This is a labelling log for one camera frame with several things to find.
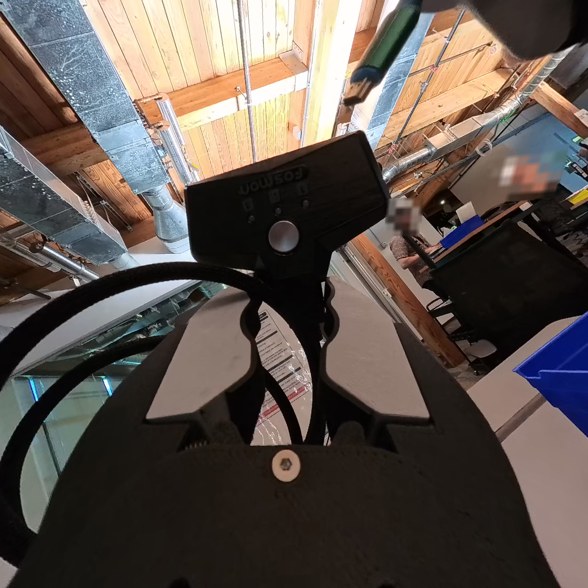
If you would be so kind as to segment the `flexible silver duct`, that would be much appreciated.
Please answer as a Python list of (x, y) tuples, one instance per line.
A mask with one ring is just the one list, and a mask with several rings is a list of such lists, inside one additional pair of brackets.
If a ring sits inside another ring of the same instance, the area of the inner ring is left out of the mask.
[(569, 46), (543, 58), (540, 63), (541, 68), (533, 76), (526, 78), (524, 84), (519, 84), (516, 93), (494, 110), (446, 128), (426, 140), (421, 149), (408, 153), (396, 162), (385, 166), (382, 171), (385, 184), (389, 184), (397, 175), (408, 169), (443, 157), (496, 127), (524, 104), (574, 47), (575, 45)]

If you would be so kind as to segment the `printed paper sign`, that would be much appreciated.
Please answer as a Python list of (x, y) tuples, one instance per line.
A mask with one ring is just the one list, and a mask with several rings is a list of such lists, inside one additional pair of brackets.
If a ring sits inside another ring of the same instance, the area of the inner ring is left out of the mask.
[(266, 304), (258, 312), (261, 323), (255, 338), (262, 366), (272, 375), (287, 395), (303, 435), (311, 416), (311, 372), (302, 345), (293, 331)]

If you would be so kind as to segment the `black cabinet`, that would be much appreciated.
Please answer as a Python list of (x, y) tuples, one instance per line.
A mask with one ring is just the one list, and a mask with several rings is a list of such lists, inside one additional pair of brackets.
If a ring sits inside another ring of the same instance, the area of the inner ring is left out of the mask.
[(439, 256), (430, 276), (500, 363), (556, 320), (587, 312), (587, 268), (533, 217), (539, 201)]

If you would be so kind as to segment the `large galvanised rectangular duct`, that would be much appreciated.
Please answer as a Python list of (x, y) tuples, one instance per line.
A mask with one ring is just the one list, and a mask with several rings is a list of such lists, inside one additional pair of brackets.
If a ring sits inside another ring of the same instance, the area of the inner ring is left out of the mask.
[(170, 199), (168, 174), (80, 1), (1, 1), (1, 12), (134, 194)]

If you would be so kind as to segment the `green hdmi plug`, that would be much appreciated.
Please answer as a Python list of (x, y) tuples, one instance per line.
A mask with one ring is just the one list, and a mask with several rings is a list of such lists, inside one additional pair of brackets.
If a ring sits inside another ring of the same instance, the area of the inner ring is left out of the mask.
[(422, 1), (399, 1), (385, 17), (350, 76), (344, 106), (361, 104), (383, 81), (415, 29), (421, 9)]

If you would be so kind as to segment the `black hdmi switch box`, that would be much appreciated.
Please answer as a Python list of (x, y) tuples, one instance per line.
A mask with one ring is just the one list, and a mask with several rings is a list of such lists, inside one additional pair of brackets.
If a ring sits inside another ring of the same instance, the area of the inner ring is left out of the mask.
[(273, 281), (324, 280), (333, 252), (383, 220), (389, 200), (365, 134), (354, 132), (189, 185), (190, 252)]

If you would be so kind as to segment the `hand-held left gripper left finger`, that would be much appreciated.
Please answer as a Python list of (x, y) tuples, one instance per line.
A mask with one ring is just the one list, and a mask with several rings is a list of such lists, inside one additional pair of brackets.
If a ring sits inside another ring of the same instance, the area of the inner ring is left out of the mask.
[(227, 288), (187, 323), (146, 413), (149, 424), (235, 425), (252, 442), (265, 398), (256, 344), (261, 300)]

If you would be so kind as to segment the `large blue plastic bin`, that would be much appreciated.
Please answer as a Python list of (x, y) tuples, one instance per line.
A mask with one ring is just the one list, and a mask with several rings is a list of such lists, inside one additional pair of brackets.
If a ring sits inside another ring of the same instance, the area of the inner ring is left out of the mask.
[(587, 436), (587, 313), (513, 371)]

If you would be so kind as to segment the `fluorescent light fixture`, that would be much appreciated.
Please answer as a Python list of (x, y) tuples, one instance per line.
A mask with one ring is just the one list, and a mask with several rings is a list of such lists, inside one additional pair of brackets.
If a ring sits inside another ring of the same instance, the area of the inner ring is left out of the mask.
[(161, 93), (154, 102), (163, 119), (155, 127), (175, 171), (184, 185), (198, 183), (201, 180), (200, 174), (187, 157), (185, 138), (168, 95)]

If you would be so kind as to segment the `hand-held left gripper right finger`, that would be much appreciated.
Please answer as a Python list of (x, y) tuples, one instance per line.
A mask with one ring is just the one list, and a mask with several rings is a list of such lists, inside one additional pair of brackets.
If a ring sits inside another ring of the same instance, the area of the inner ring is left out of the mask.
[(321, 358), (326, 385), (374, 423), (429, 422), (394, 320), (338, 277), (327, 278), (325, 295), (332, 321)]

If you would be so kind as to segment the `round metal duct elbow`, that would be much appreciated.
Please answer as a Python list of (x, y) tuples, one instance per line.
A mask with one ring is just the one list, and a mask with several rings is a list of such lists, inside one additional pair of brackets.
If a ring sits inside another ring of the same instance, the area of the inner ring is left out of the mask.
[(176, 202), (166, 185), (141, 193), (153, 212), (155, 233), (173, 254), (189, 251), (189, 234), (185, 208)]

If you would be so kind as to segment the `thin metal ceiling pipe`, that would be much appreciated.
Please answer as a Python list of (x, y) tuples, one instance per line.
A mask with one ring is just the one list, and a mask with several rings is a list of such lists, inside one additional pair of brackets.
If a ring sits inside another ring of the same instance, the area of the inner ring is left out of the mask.
[(242, 51), (242, 62), (243, 62), (243, 74), (245, 80), (245, 102), (247, 109), (247, 120), (249, 124), (249, 134), (251, 139), (252, 148), (252, 159), (254, 162), (258, 161), (257, 145), (256, 145), (256, 134), (254, 128), (254, 109), (252, 105), (252, 86), (251, 86), (251, 72), (249, 69), (249, 55), (247, 50), (247, 34), (246, 34), (246, 23), (245, 23), (245, 10), (244, 1), (237, 1), (238, 10), (238, 22), (239, 22), (239, 35), (240, 44)]

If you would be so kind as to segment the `metal folding chair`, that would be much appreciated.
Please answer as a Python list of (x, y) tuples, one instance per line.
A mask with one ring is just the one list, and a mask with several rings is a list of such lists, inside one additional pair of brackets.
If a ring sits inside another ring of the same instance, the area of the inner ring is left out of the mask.
[(450, 299), (434, 298), (426, 305), (426, 310), (464, 353), (475, 375), (486, 375), (492, 369), (491, 357), (497, 351), (496, 346), (482, 337), (462, 313), (456, 310)]

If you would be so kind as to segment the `small blue plastic bin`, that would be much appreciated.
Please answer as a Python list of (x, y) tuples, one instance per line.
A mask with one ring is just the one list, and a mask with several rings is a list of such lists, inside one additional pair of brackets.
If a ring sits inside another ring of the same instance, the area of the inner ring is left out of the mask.
[(465, 222), (462, 222), (459, 226), (453, 228), (443, 239), (440, 240), (440, 244), (443, 248), (450, 249), (463, 238), (466, 238), (467, 235), (480, 228), (483, 224), (483, 219), (479, 215), (474, 215)]

